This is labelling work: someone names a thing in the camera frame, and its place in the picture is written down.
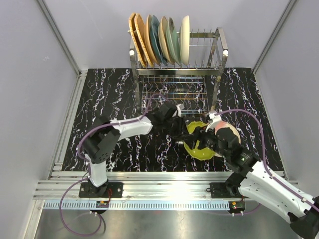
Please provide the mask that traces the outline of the yellow green dotted plate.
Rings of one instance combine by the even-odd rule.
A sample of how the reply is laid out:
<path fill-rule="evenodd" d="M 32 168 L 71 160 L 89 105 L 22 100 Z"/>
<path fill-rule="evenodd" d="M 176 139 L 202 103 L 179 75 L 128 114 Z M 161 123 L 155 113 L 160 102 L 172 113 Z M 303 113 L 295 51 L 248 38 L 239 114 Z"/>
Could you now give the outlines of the yellow green dotted plate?
<path fill-rule="evenodd" d="M 190 124 L 187 125 L 186 128 L 189 133 L 193 133 L 198 126 L 206 127 L 207 123 L 203 123 L 201 121 L 192 121 Z M 207 147 L 203 149 L 198 149 L 199 141 L 196 142 L 195 149 L 191 149 L 190 146 L 186 144 L 186 142 L 184 142 L 183 145 L 185 150 L 191 157 L 201 161 L 211 160 L 216 155 L 216 152 Z"/>

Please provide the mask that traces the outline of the cream bird painted plate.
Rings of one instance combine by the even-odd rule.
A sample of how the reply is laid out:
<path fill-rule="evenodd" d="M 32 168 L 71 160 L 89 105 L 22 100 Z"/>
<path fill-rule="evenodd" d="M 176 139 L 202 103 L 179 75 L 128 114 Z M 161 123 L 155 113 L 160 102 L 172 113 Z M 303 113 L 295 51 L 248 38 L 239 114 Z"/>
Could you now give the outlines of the cream bird painted plate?
<path fill-rule="evenodd" d="M 152 42 L 151 42 L 151 38 L 150 38 L 150 26 L 151 26 L 151 19 L 152 19 L 152 16 L 149 14 L 147 16 L 147 19 L 146 19 L 146 23 L 145 23 L 145 35 L 144 35 L 144 39 L 145 39 L 145 44 L 146 44 L 146 49 L 147 49 L 147 53 L 148 53 L 148 56 L 151 60 L 151 65 L 154 66 L 154 64 L 157 64 L 159 65 L 160 62 L 159 60 L 157 59 L 156 55 L 155 55 L 155 52 L 152 48 Z"/>

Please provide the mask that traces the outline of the teal scalloped plate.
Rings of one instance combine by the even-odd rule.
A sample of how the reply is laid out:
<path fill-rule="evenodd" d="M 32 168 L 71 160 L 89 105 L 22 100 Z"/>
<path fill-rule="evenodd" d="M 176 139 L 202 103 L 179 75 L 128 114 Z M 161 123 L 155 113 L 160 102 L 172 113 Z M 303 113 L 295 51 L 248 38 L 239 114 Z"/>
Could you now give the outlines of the teal scalloped plate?
<path fill-rule="evenodd" d="M 163 52 L 161 50 L 160 46 L 160 40 L 159 40 L 159 20 L 158 18 L 153 15 L 151 19 L 151 42 L 152 47 L 156 56 L 157 61 L 159 62 L 159 65 L 163 64 L 164 66 L 167 66 L 168 62 L 167 59 L 164 57 Z"/>

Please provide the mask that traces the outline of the pale green bottom plate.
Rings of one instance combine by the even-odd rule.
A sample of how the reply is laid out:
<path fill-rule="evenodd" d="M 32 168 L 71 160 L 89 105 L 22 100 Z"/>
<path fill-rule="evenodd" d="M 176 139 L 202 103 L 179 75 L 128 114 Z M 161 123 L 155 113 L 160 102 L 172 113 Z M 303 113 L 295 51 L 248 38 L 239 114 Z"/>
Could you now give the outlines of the pale green bottom plate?
<path fill-rule="evenodd" d="M 166 38 L 170 56 L 177 65 L 181 65 L 180 44 L 173 19 L 170 17 L 166 28 Z"/>

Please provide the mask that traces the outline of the cream yellow bird plate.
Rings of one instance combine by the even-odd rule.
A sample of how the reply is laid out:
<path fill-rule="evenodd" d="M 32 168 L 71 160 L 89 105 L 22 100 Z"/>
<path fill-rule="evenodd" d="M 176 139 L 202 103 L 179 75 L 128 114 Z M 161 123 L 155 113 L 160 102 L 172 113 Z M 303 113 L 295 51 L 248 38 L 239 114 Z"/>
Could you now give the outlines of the cream yellow bird plate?
<path fill-rule="evenodd" d="M 158 28 L 159 43 L 160 43 L 163 56 L 165 57 L 168 63 L 173 65 L 174 59 L 169 53 L 169 49 L 168 49 L 168 45 L 166 41 L 166 28 L 167 28 L 167 19 L 165 16 L 163 16 L 159 22 L 159 28 Z"/>

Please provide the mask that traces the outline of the woven bamboo tray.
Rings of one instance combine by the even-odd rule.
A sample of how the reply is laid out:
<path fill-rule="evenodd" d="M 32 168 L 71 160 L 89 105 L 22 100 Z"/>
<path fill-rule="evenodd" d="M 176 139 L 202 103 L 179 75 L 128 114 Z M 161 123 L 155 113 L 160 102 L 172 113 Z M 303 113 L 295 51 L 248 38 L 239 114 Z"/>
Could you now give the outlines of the woven bamboo tray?
<path fill-rule="evenodd" d="M 143 67 L 146 67 L 147 60 L 146 60 L 142 45 L 141 45 L 139 38 L 138 38 L 138 35 L 137 35 L 137 30 L 136 30 L 136 26 L 135 26 L 135 16 L 136 16 L 136 13 L 132 12 L 130 17 L 129 17 L 129 31 L 130 31 L 130 35 L 132 37 L 135 49 L 136 49 L 137 54 L 138 54 L 138 59 L 139 59 L 141 65 Z"/>
<path fill-rule="evenodd" d="M 135 15 L 134 24 L 136 28 L 137 37 L 138 37 L 138 45 L 140 47 L 140 53 L 141 53 L 140 60 L 142 61 L 142 65 L 144 67 L 153 66 L 154 62 L 150 58 L 148 50 L 146 48 L 145 24 L 144 24 L 142 16 L 139 13 Z"/>

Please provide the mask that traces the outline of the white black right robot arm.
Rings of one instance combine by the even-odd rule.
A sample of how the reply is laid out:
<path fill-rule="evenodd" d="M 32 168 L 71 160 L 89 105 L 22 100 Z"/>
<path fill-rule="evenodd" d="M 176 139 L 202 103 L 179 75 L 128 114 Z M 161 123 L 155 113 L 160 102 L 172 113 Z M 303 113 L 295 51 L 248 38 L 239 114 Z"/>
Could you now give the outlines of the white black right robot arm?
<path fill-rule="evenodd" d="M 232 198 L 248 197 L 272 210 L 304 239 L 319 233 L 319 199 L 307 194 L 272 171 L 242 147 L 230 128 L 197 127 L 185 143 L 191 149 L 209 148 L 221 155 L 232 170 L 226 193 Z"/>

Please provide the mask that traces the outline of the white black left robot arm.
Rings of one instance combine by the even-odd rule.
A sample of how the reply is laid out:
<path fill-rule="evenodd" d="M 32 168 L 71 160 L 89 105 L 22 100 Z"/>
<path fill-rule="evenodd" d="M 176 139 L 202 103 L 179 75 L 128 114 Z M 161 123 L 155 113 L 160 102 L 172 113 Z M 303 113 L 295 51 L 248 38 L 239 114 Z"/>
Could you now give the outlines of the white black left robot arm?
<path fill-rule="evenodd" d="M 108 177 L 106 161 L 119 141 L 125 138 L 147 135 L 154 129 L 167 130 L 171 137 L 187 133 L 185 120 L 181 115 L 183 104 L 166 102 L 141 116 L 124 120 L 100 120 L 78 144 L 77 155 L 88 164 L 88 186 L 97 198 L 106 195 Z"/>

